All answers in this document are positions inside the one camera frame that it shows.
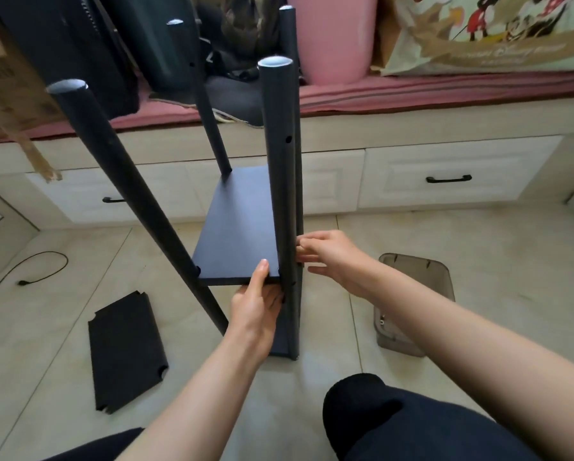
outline person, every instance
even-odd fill
[[[298,237],[297,256],[381,309],[497,421],[356,374],[322,408],[338,459],[574,461],[574,364],[377,262],[340,231]],[[272,345],[282,294],[263,284],[267,275],[264,260],[233,297],[218,348],[148,428],[86,449],[111,459],[122,451],[119,461],[218,460]],[[79,459],[91,457],[107,459]]]

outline forearm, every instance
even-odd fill
[[[574,460],[574,364],[381,263],[370,302],[494,418],[537,449]]]
[[[218,460],[259,367],[246,342],[228,331],[181,394],[119,461]]]

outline person's left hand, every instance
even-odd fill
[[[283,294],[280,285],[263,285],[270,265],[262,260],[252,274],[251,282],[242,286],[231,300],[228,335],[251,346],[260,364],[270,354],[276,318],[281,311]]]

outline drawer handle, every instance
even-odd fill
[[[461,181],[470,181],[473,177],[470,174],[465,174],[458,179],[436,179],[433,176],[429,176],[426,178],[427,182],[437,183],[437,182],[461,182]]]
[[[106,204],[115,204],[118,202],[125,202],[124,199],[113,199],[111,197],[104,197],[103,199],[101,199],[104,203]]]

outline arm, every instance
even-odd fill
[[[365,255],[339,231],[298,238],[300,262],[372,302],[456,384],[540,453],[574,460],[574,364]]]
[[[231,300],[218,348],[180,395],[120,455],[119,461],[218,460],[257,369],[268,356],[281,308],[279,286],[264,286],[268,261]]]

